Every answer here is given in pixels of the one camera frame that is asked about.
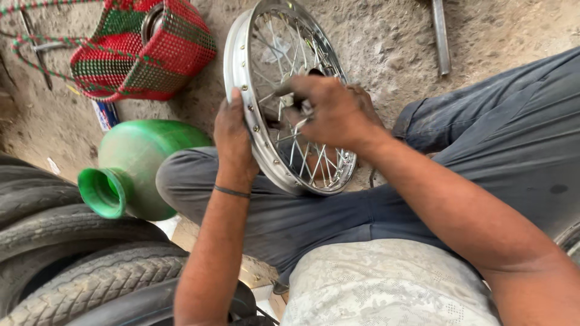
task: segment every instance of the green water jug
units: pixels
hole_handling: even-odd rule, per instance
[[[113,127],[99,147],[99,168],[78,175],[85,203],[104,218],[127,213],[160,221],[176,214],[159,195],[155,176],[161,163],[178,150],[211,146],[199,129],[171,120],[136,120]]]

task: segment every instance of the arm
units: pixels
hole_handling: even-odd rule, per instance
[[[370,123],[338,81],[297,77],[285,87],[281,92],[308,97],[315,108],[302,134],[377,167],[429,229],[489,282],[505,325],[580,324],[580,270],[540,229]]]
[[[243,124],[240,91],[224,100],[216,117],[214,140],[219,168],[216,185],[249,194],[258,166]],[[214,190],[200,234],[175,295],[175,325],[226,325],[238,282],[249,199]]]

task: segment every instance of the tire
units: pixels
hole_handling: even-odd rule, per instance
[[[147,247],[92,260],[31,294],[0,326],[64,326],[108,301],[178,278],[187,255],[177,247]]]
[[[150,248],[150,247],[173,247],[173,248],[179,248],[178,245],[172,243],[172,242],[160,242],[160,241],[140,241],[140,242],[130,242],[130,243],[124,243],[124,244],[118,244],[118,245],[112,245],[109,246],[106,249],[103,250],[99,250],[99,251],[95,251],[89,255],[86,255],[80,259],[78,259],[77,261],[75,261],[74,263],[70,264],[69,266],[67,266],[62,273],[65,273],[71,269],[77,268],[78,266],[88,263],[91,260],[96,260],[98,258],[101,258],[103,256],[107,256],[107,255],[112,255],[114,253],[117,252],[121,252],[121,251],[126,251],[126,250],[130,250],[130,249],[138,249],[138,248]]]
[[[0,262],[30,250],[71,241],[112,239],[168,242],[157,226],[132,217],[104,219],[86,204],[48,209],[0,231]]]
[[[0,230],[45,209],[82,202],[78,188],[63,180],[26,179],[0,183]]]
[[[120,241],[123,240],[66,242],[28,251],[0,263],[0,318],[79,258],[95,251],[106,251],[102,249]]]
[[[7,182],[14,180],[26,179],[50,179],[61,180],[64,183],[68,182],[62,180],[58,176],[37,168],[29,168],[27,166],[4,165],[0,166],[0,187]]]
[[[29,168],[34,168],[33,165],[23,161],[23,160],[19,160],[17,158],[14,158],[8,154],[5,154],[3,152],[0,151],[0,165],[17,165],[17,166],[27,166]]]
[[[173,325],[173,298],[177,280],[140,289],[110,301],[73,320],[67,326],[161,326]],[[238,281],[230,303],[230,315],[246,320],[256,316],[256,299],[247,285]],[[247,325],[273,325],[258,323]]]

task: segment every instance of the man's right hand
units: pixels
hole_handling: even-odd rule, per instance
[[[311,121],[300,129],[311,142],[344,148],[364,157],[371,152],[376,135],[387,134],[360,110],[357,99],[338,78],[295,76],[276,95],[292,92],[308,99],[314,109]],[[286,113],[292,125],[304,119],[296,110],[286,110]]]

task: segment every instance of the concrete floor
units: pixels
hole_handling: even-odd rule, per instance
[[[580,45],[580,0],[447,0],[445,13],[454,70],[437,75],[437,54],[428,1],[299,0],[323,26],[351,82],[361,84],[387,126],[414,100],[436,96],[509,68]],[[225,96],[222,56],[232,22],[256,0],[191,0],[215,37],[216,59],[169,102],[124,100],[118,103],[122,121],[176,119],[211,135],[214,112]],[[100,14],[100,3],[38,10],[32,15],[40,34],[89,35]],[[5,17],[0,28],[23,31],[17,15]],[[51,158],[62,176],[75,180],[87,166],[96,166],[103,132],[88,99],[53,79],[46,89],[42,75],[19,62],[0,40],[0,53],[16,81],[1,81],[13,95],[19,115],[0,128],[5,150],[50,169]],[[71,51],[47,55],[47,65],[67,71]],[[367,169],[360,169],[350,190],[368,187]],[[177,241],[190,249],[195,227],[183,222]],[[275,277],[271,270],[261,280]]]

